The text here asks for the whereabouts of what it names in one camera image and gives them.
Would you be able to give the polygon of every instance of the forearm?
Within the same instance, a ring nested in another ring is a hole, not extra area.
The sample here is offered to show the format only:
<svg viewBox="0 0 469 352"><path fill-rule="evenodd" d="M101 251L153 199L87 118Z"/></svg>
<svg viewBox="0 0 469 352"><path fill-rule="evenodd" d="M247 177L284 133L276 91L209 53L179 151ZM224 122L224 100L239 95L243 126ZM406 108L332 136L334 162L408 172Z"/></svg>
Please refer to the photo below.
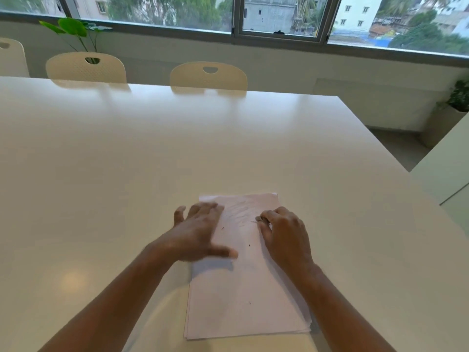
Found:
<svg viewBox="0 0 469 352"><path fill-rule="evenodd" d="M317 266L295 284L333 352L395 352Z"/></svg>
<svg viewBox="0 0 469 352"><path fill-rule="evenodd" d="M171 265L158 248L145 248L40 351L120 352Z"/></svg>

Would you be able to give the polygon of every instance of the person's left arm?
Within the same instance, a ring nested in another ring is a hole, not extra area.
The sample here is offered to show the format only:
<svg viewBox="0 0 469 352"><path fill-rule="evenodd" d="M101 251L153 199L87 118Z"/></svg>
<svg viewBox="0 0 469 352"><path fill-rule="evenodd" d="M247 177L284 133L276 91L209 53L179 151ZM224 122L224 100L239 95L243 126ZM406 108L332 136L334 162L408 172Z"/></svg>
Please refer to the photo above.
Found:
<svg viewBox="0 0 469 352"><path fill-rule="evenodd" d="M171 230L148 244L40 352L120 352L161 278L175 261L196 261L207 256L237 258L235 250L211 242L223 206L195 204L186 219L184 209L175 211Z"/></svg>

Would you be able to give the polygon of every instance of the paper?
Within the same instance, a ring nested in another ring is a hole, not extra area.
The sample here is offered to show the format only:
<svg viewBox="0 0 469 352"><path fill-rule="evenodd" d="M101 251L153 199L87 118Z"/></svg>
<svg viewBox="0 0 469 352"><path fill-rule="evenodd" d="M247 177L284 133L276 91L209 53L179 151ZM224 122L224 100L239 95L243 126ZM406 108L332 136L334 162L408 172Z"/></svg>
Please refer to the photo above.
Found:
<svg viewBox="0 0 469 352"><path fill-rule="evenodd" d="M187 339L309 331L308 306L272 261L255 217L280 206L274 193L201 197L225 205L213 242L238 250L237 260L192 265Z"/></svg>

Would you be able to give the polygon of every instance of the glass window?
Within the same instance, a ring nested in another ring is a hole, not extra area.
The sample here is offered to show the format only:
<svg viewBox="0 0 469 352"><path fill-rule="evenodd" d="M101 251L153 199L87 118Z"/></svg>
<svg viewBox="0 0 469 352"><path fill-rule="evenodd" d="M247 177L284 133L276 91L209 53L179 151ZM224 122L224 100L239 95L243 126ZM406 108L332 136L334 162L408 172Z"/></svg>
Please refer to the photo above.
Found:
<svg viewBox="0 0 469 352"><path fill-rule="evenodd" d="M65 16L59 0L0 0L0 11Z"/></svg>
<svg viewBox="0 0 469 352"><path fill-rule="evenodd" d="M243 31L316 37L326 1L244 0Z"/></svg>
<svg viewBox="0 0 469 352"><path fill-rule="evenodd" d="M82 5L78 10L80 17L86 20L110 20L228 33L231 33L233 22L233 0L77 1Z"/></svg>
<svg viewBox="0 0 469 352"><path fill-rule="evenodd" d="M341 0L327 42L469 57L467 11L469 0Z"/></svg>

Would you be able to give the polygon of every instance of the floor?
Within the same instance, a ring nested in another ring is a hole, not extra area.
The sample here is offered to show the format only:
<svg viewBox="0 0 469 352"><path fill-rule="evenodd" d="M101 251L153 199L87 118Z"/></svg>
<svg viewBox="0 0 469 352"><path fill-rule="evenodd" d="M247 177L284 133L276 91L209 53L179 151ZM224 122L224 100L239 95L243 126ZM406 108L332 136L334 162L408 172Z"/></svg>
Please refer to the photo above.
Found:
<svg viewBox="0 0 469 352"><path fill-rule="evenodd" d="M416 134L372 129L370 131L408 171L430 151L418 141Z"/></svg>

